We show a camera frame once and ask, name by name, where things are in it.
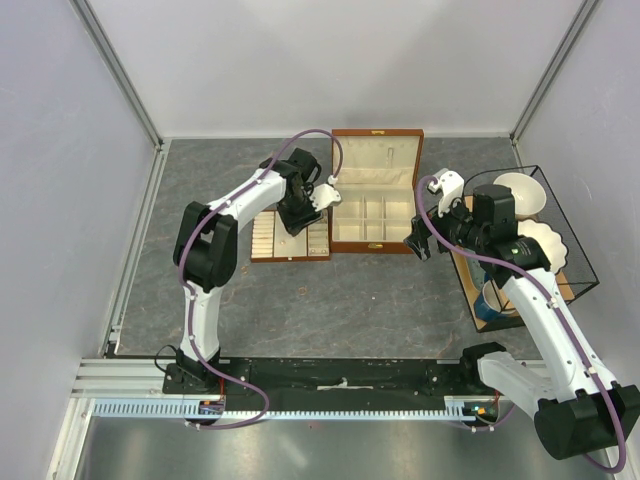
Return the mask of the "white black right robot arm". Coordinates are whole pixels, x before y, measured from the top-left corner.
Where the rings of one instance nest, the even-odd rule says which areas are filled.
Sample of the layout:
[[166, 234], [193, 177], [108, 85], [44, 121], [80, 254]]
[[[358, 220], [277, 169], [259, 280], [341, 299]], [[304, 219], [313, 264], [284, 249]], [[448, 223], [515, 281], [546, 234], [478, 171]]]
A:
[[405, 243], [421, 259], [429, 237], [442, 250], [475, 259], [524, 321], [545, 362], [542, 378], [504, 348], [481, 345], [467, 353], [458, 381], [477, 394], [491, 387], [533, 421], [544, 449], [555, 459], [590, 456], [616, 447], [619, 473], [626, 440], [639, 418], [639, 389], [621, 385], [579, 329], [565, 303], [540, 242], [522, 235], [510, 188], [485, 184], [472, 205], [461, 195], [463, 179], [452, 172], [425, 176], [415, 190], [417, 216]]

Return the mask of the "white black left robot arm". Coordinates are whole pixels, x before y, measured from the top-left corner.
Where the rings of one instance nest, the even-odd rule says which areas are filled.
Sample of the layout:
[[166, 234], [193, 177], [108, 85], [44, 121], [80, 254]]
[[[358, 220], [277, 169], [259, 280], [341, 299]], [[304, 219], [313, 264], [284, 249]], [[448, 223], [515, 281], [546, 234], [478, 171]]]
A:
[[176, 366], [196, 392], [211, 392], [219, 382], [220, 299], [236, 270], [239, 233], [272, 204], [292, 237], [321, 220], [311, 199], [320, 173], [316, 158], [296, 148], [285, 160], [262, 162], [227, 195], [186, 207], [173, 253], [185, 293], [185, 327]]

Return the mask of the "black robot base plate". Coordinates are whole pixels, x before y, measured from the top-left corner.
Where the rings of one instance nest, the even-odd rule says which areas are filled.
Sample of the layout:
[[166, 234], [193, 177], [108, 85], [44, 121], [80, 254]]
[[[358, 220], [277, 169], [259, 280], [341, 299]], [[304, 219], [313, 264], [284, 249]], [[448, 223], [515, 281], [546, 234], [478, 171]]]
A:
[[163, 368], [165, 394], [218, 395], [251, 410], [277, 406], [433, 406], [445, 397], [479, 398], [491, 412], [497, 391], [472, 374], [468, 362], [430, 359], [221, 360], [211, 386], [188, 381], [176, 361]]

